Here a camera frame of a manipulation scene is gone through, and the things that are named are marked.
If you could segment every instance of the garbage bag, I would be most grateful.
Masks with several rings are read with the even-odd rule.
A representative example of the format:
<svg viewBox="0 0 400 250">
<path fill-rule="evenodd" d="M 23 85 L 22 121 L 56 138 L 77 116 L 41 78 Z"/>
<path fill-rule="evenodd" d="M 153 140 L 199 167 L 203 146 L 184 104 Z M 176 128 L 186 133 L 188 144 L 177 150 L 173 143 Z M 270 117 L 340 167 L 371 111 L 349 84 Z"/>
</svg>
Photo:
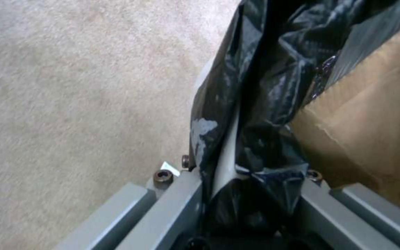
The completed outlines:
<svg viewBox="0 0 400 250">
<path fill-rule="evenodd" d="M 303 103 L 316 67 L 343 48 L 351 27 L 393 1 L 244 0 L 192 107 L 190 168 L 200 168 L 203 231 L 275 232 L 293 214 L 308 163 L 286 125 Z M 211 200 L 214 172 L 240 100 L 236 171 Z"/>
</svg>

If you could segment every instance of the floor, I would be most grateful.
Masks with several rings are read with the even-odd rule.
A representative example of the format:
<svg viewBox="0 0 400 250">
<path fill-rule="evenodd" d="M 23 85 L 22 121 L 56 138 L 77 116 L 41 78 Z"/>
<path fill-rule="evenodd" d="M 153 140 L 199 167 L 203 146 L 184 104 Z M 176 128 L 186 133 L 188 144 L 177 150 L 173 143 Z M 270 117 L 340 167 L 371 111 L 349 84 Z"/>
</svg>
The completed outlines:
<svg viewBox="0 0 400 250">
<path fill-rule="evenodd" d="M 188 152 L 237 0 L 0 0 L 0 249 L 49 249 Z"/>
</svg>

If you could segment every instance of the brown cardboard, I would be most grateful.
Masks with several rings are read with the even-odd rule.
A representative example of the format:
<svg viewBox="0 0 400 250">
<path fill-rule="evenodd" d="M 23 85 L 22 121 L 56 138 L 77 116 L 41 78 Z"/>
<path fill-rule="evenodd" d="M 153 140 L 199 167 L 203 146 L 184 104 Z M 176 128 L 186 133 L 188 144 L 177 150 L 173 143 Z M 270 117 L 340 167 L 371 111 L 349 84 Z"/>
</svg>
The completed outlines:
<svg viewBox="0 0 400 250">
<path fill-rule="evenodd" d="M 400 32 L 290 125 L 332 187 L 360 182 L 400 206 Z"/>
</svg>

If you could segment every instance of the nut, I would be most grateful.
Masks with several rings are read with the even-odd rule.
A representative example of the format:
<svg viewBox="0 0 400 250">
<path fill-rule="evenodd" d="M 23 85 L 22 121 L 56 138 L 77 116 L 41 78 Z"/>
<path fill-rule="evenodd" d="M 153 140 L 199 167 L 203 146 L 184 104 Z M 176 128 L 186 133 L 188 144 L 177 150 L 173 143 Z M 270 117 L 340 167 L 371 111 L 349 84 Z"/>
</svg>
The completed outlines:
<svg viewBox="0 0 400 250">
<path fill-rule="evenodd" d="M 310 179 L 312 182 L 316 183 L 317 185 L 320 185 L 322 180 L 324 179 L 322 174 L 314 169 L 308 169 L 307 178 Z"/>
<path fill-rule="evenodd" d="M 171 171 L 160 169 L 154 173 L 154 187 L 158 189 L 167 189 L 173 183 L 174 176 Z"/>
</svg>

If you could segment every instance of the gray metal frame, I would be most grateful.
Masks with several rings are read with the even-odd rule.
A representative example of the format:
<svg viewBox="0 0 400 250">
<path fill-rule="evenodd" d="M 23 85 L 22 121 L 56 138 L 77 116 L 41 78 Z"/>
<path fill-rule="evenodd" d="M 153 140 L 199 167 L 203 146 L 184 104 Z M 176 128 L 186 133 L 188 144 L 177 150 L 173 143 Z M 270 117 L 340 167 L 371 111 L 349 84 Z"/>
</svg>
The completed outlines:
<svg viewBox="0 0 400 250">
<path fill-rule="evenodd" d="M 128 183 L 55 249 L 114 249 L 155 201 L 154 191 Z"/>
<path fill-rule="evenodd" d="M 182 171 L 116 249 L 170 249 L 179 234 L 198 220 L 201 183 L 198 169 Z"/>
<path fill-rule="evenodd" d="M 399 249 L 308 179 L 303 183 L 297 209 L 297 230 L 317 233 L 335 249 Z"/>
<path fill-rule="evenodd" d="M 330 194 L 400 247 L 400 208 L 359 183 Z"/>
</svg>

